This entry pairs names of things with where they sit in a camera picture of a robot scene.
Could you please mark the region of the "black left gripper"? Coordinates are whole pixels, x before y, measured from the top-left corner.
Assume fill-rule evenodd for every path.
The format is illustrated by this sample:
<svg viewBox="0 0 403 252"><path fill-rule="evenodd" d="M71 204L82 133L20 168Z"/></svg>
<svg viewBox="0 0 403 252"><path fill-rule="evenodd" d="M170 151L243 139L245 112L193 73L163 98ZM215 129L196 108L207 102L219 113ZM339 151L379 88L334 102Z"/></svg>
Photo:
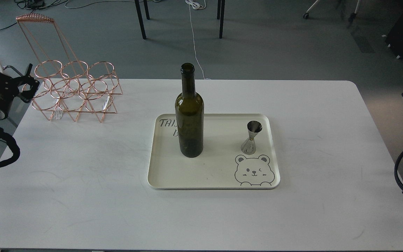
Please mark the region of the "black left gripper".
<svg viewBox="0 0 403 252"><path fill-rule="evenodd" d="M0 73L0 110L9 110L12 106L14 98L17 96L22 102L30 103L35 97L40 86L39 81L34 81L30 75L33 64L29 63L24 74L18 71L15 67L12 69L19 77L11 78L3 73ZM17 95L17 86L29 86L28 90L23 90Z"/></svg>

